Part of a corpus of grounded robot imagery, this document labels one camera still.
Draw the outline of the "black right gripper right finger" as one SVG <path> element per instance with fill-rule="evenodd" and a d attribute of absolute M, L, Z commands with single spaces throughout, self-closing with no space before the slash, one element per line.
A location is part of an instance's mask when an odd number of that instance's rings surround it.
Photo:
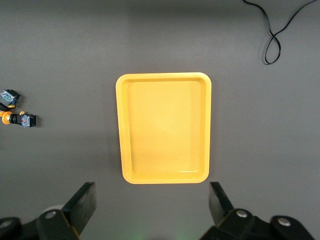
<path fill-rule="evenodd" d="M 275 215 L 263 221 L 243 208 L 235 208 L 219 182 L 209 184 L 209 210 L 214 222 L 203 240 L 313 240 L 293 217 Z"/>

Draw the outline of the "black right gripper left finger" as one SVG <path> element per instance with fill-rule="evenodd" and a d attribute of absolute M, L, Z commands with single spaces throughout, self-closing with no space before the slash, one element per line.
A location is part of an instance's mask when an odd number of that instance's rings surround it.
<path fill-rule="evenodd" d="M 50 207 L 23 224 L 18 217 L 0 219 L 2 240 L 79 240 L 97 207 L 96 185 L 84 183 L 61 208 Z"/>

